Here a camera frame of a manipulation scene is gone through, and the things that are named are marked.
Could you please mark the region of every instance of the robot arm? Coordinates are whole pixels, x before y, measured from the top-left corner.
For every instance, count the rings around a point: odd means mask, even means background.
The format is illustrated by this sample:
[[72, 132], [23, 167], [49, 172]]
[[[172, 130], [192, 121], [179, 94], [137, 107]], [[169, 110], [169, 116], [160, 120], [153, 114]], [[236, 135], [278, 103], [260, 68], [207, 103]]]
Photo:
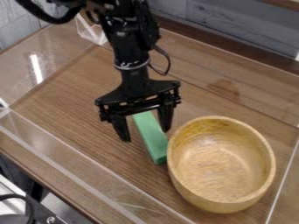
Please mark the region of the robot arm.
[[80, 9], [87, 8], [89, 20], [101, 25], [112, 45], [113, 64], [123, 78], [119, 87], [96, 99], [100, 120], [112, 123], [120, 139], [129, 142], [127, 116], [157, 109], [160, 125], [163, 131], [167, 131], [172, 126], [173, 108], [181, 101], [180, 82], [152, 80], [148, 76], [148, 67], [153, 68], [148, 54], [152, 49], [171, 61], [167, 52], [156, 45], [160, 38], [159, 26], [147, 1], [48, 0], [69, 8], [61, 18], [47, 15], [31, 0], [16, 1], [37, 18], [52, 24], [67, 23]]

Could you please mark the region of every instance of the green block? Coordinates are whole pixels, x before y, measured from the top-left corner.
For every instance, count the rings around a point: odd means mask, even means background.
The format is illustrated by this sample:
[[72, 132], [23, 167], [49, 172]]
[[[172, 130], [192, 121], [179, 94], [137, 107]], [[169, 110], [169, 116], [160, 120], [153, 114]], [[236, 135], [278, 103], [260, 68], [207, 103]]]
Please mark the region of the green block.
[[159, 122], [155, 120], [152, 112], [133, 115], [133, 120], [153, 163], [160, 165], [165, 163], [167, 160], [168, 139]]

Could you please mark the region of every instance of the black wire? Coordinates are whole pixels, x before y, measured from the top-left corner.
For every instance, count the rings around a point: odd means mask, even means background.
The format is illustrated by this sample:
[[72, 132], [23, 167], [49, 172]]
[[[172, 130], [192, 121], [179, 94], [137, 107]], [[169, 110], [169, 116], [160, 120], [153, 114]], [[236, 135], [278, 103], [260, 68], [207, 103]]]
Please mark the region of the black wire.
[[39, 19], [43, 21], [61, 25], [67, 24], [80, 12], [83, 6], [71, 8], [63, 17], [52, 17], [44, 10], [32, 2], [32, 0], [15, 0]]
[[20, 199], [24, 200], [25, 204], [28, 205], [29, 208], [29, 217], [28, 217], [28, 221], [27, 224], [33, 224], [33, 204], [29, 201], [28, 198], [25, 198], [24, 196], [19, 195], [19, 194], [5, 194], [5, 195], [0, 195], [0, 201], [3, 200], [9, 200], [9, 199]]
[[165, 57], [168, 65], [164, 71], [160, 69], [155, 68], [153, 65], [149, 63], [148, 66], [161, 75], [165, 76], [169, 73], [171, 67], [172, 67], [172, 61], [168, 52], [159, 46], [156, 45], [153, 49]]

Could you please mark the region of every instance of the bowl rim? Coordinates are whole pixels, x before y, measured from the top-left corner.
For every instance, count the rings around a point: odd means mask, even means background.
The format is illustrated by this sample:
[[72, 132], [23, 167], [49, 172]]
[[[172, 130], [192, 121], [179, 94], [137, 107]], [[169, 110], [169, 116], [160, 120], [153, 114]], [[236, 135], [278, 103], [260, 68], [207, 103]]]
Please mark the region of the bowl rim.
[[[260, 141], [263, 142], [264, 146], [266, 146], [266, 150], [268, 152], [268, 156], [270, 156], [270, 173], [267, 175], [267, 178], [266, 178], [266, 181], [264, 181], [264, 184], [252, 192], [250, 193], [248, 195], [240, 197], [239, 199], [236, 200], [232, 200], [232, 201], [216, 201], [216, 200], [212, 200], [212, 199], [208, 199], [208, 198], [204, 198], [201, 195], [199, 195], [195, 191], [192, 191], [183, 183], [181, 179], [179, 178], [177, 174], [176, 174], [176, 169], [175, 169], [175, 166], [173, 166], [173, 161], [172, 161], [172, 156], [173, 156], [173, 140], [176, 139], [176, 137], [180, 135], [183, 129], [185, 127], [188, 127], [192, 123], [196, 123], [199, 121], [203, 121], [203, 120], [225, 120], [231, 123], [236, 123], [238, 125], [240, 125], [243, 128], [248, 129], [250, 131], [254, 132], [254, 134], [256, 135], [256, 137], [260, 139]], [[248, 124], [246, 124], [244, 122], [234, 119], [234, 118], [230, 118], [230, 117], [225, 117], [225, 116], [219, 116], [219, 115], [209, 115], [209, 116], [201, 116], [201, 117], [197, 117], [192, 120], [189, 120], [172, 134], [172, 137], [171, 137], [171, 140], [169, 140], [169, 143], [168, 143], [168, 148], [167, 148], [167, 165], [168, 165], [168, 169], [176, 179], [176, 181], [179, 182], [179, 184], [183, 186], [184, 190], [187, 190], [192, 195], [196, 195], [196, 197], [199, 198], [203, 198], [204, 200], [207, 201], [212, 201], [212, 202], [216, 202], [216, 203], [221, 203], [221, 204], [232, 204], [232, 203], [242, 203], [242, 202], [246, 202], [246, 201], [250, 201], [252, 199], [256, 199], [259, 196], [262, 196], [268, 187], [271, 186], [272, 182], [274, 182], [274, 179], [275, 179], [275, 175], [276, 175], [276, 157], [275, 157], [275, 153], [274, 153], [274, 150], [272, 150], [272, 147], [267, 141], [267, 139], [263, 137], [263, 135], [259, 133], [259, 131], [252, 128], [252, 126], [250, 126]]]

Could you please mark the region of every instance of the cable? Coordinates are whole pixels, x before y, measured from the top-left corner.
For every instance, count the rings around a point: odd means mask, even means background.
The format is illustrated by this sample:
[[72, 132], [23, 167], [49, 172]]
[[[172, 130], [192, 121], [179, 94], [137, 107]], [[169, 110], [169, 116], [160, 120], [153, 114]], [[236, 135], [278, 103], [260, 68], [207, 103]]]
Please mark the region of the cable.
[[171, 67], [172, 67], [172, 61], [168, 52], [159, 46], [156, 45], [153, 49], [165, 57], [168, 65], [164, 71], [160, 69], [155, 68], [153, 65], [149, 63], [148, 66], [161, 75], [165, 76], [169, 73]]
[[15, 194], [15, 193], [0, 195], [0, 201], [9, 200], [9, 199], [20, 199], [25, 202], [25, 204], [28, 205], [28, 208], [29, 208], [29, 217], [28, 217], [29, 219], [27, 221], [27, 224], [33, 224], [33, 204], [29, 201], [29, 199], [19, 194]]
[[83, 6], [71, 8], [63, 17], [52, 17], [44, 10], [32, 2], [32, 0], [15, 0], [39, 19], [43, 21], [61, 25], [67, 24], [80, 12]]

